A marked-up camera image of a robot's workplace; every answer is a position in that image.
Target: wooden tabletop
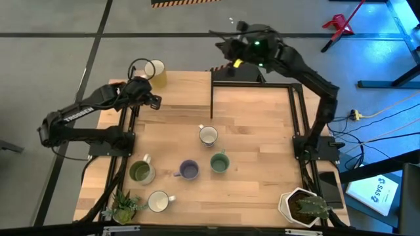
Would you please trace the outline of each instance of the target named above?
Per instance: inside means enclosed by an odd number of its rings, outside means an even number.
[[[130,190],[132,195],[142,197],[142,203],[157,190],[175,195],[177,200],[162,213],[138,212],[133,222],[298,227],[277,210],[280,195],[302,184],[291,144],[294,132],[287,89],[216,87],[214,116],[210,119],[210,72],[168,71],[167,77],[167,87],[152,91],[162,96],[161,109],[154,111],[145,106],[140,109],[134,130],[135,149],[127,165],[128,169],[149,153],[156,178],[142,186],[131,180],[127,172],[123,186],[124,192]],[[309,90],[304,95],[312,122],[319,98]],[[118,119],[118,113],[103,111],[98,128],[115,125]],[[219,139],[215,146],[201,144],[200,124],[217,129]],[[222,149],[231,164],[226,173],[216,174],[211,170],[210,158]],[[173,177],[186,159],[198,162],[200,173],[196,180]],[[102,194],[109,162],[109,157],[98,158],[87,169],[75,220],[83,217]],[[334,171],[339,180],[331,163],[317,163],[320,172]],[[336,213],[348,223],[346,208]]]

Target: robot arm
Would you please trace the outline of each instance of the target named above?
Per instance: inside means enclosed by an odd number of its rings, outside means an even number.
[[[239,66],[240,62],[247,62],[265,68],[267,73],[275,71],[285,77],[294,78],[321,97],[316,120],[310,132],[301,137],[299,149],[300,154],[310,153],[317,157],[321,131],[334,119],[339,87],[332,85],[308,67],[296,49],[286,45],[280,34],[269,26],[239,22],[238,31],[240,32],[210,31],[224,39],[224,42],[217,43],[216,47],[221,49],[227,60],[236,62],[236,66]]]
[[[127,133],[121,127],[107,129],[70,128],[66,125],[97,110],[120,109],[128,106],[150,105],[159,109],[161,97],[153,95],[147,79],[135,77],[128,83],[114,83],[96,89],[83,101],[51,112],[37,129],[43,146],[52,148],[69,141],[107,142],[113,149],[127,145]]]

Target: floor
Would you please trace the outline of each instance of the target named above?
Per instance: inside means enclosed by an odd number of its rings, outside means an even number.
[[[0,2],[0,139],[25,147],[23,154],[0,153],[0,228],[33,224],[54,161],[52,152],[40,145],[36,132],[48,112],[72,104],[76,94],[77,98],[88,97],[111,78],[125,78],[127,67],[135,58],[158,58],[165,62],[168,70],[204,71],[226,63],[214,47],[217,39],[188,37],[191,36],[188,33],[234,31],[238,20],[268,24],[285,33],[288,36],[285,42],[295,47],[309,66],[341,87],[337,116],[345,116],[351,109],[371,115],[413,94],[414,90],[358,89],[355,86],[362,79],[394,80],[416,65],[416,53],[412,54],[410,49],[416,47],[420,39],[412,31],[418,21],[405,0],[390,2],[397,16],[389,11],[390,4],[364,4],[351,22],[353,30],[363,35],[343,39],[323,54],[320,49],[328,40],[325,33],[332,30],[322,29],[321,25],[334,14],[343,13],[348,17],[357,3],[222,0],[152,9],[149,1],[108,0],[111,8],[106,19],[103,13],[107,0]],[[402,35],[403,31],[411,36],[411,41]],[[97,33],[104,33],[103,38]],[[171,35],[162,33],[185,34],[168,37]],[[265,77],[272,82],[294,81],[273,73]],[[420,96],[415,96],[375,118],[351,121],[347,130],[392,115],[419,101]],[[419,112],[417,107],[353,134],[361,140],[369,140],[416,120]],[[94,113],[78,120],[75,126],[95,127],[97,119],[98,114]],[[333,123],[331,127],[339,130],[344,125],[345,122]],[[419,129],[420,122],[417,122],[392,135]],[[343,150],[353,145],[347,144]],[[372,146],[394,156],[417,149],[420,137],[387,140]],[[358,152],[355,149],[349,154]],[[85,158],[87,146],[70,144],[66,155]],[[383,154],[367,148],[365,161],[368,163],[384,158]],[[83,162],[64,161],[45,224],[71,221],[83,165]],[[381,222],[349,211],[352,225],[357,228],[391,231]]]

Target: white pot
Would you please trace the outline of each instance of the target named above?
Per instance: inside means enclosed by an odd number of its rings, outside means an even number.
[[[315,193],[313,193],[313,192],[309,192],[309,191],[307,191],[307,190],[305,190],[305,189],[303,189],[303,188],[300,188],[300,187],[297,187],[295,190],[293,190],[292,192],[290,192],[290,193],[283,193],[281,196],[280,196],[280,200],[279,200],[279,203],[278,203],[278,211],[280,211],[280,213],[282,213],[282,215],[286,218],[286,220],[287,221],[289,221],[290,223],[297,223],[297,224],[300,224],[301,226],[305,226],[305,227],[312,227],[320,218],[319,217],[317,217],[314,221],[312,221],[310,224],[304,224],[304,223],[302,223],[302,222],[300,222],[300,221],[298,221],[298,220],[295,220],[295,219],[293,219],[292,217],[291,217],[291,214],[290,214],[290,209],[289,209],[289,198],[291,197],[291,196],[293,196],[293,194],[294,193],[296,193],[297,191],[303,191],[303,192],[305,192],[305,193],[307,193],[307,194],[309,194],[309,195],[312,195],[312,196],[316,196],[316,194]]]

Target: green mug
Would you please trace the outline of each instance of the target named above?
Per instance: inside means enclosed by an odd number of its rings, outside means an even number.
[[[150,184],[155,178],[155,168],[150,164],[151,160],[150,154],[146,154],[143,161],[133,163],[129,171],[130,178],[142,185]]]
[[[214,155],[210,160],[211,168],[216,173],[225,173],[229,168],[229,158],[224,154],[224,150]]]

